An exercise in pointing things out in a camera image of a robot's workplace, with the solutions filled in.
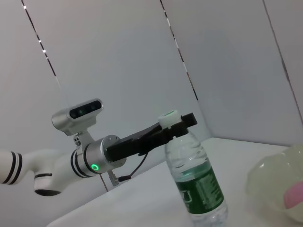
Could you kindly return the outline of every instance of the cable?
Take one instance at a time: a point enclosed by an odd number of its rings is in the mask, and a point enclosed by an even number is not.
[[[118,181],[122,182],[122,181],[127,181],[127,180],[131,179],[133,174],[142,166],[143,162],[146,160],[147,155],[148,155],[148,153],[146,153],[146,155],[142,159],[141,163],[137,166],[137,168],[130,175],[121,176],[121,177],[118,178]]]

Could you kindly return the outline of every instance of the table surface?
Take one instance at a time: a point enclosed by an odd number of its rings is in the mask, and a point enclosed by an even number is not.
[[[227,227],[296,227],[284,214],[256,208],[245,195],[248,171],[263,157],[286,147],[211,138],[203,146],[225,195]],[[189,215],[162,163],[47,227],[191,227]]]

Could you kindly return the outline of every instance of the bottle label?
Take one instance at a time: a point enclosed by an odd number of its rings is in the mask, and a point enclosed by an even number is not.
[[[176,184],[191,214],[208,213],[220,206],[224,200],[213,168],[194,180]]]

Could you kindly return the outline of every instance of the plastic water bottle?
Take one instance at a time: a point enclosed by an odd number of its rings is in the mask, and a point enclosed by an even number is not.
[[[159,117],[162,128],[169,128],[181,121],[177,110]],[[191,132],[174,138],[165,145],[165,155],[195,227],[225,226],[227,204],[198,139]]]

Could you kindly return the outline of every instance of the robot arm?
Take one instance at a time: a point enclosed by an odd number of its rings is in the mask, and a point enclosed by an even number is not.
[[[116,185],[112,170],[123,166],[127,157],[145,155],[173,137],[187,134],[187,128],[197,124],[191,113],[182,116],[182,121],[171,128],[162,129],[157,123],[123,139],[109,135],[94,141],[87,128],[96,123],[96,116],[102,109],[102,101],[93,99],[53,115],[52,122],[56,129],[67,136],[75,134],[73,141],[76,149],[70,154],[65,155],[54,149],[25,155],[0,151],[0,183],[17,184],[28,171],[33,171],[35,192],[53,196],[75,181],[108,172],[113,185]]]

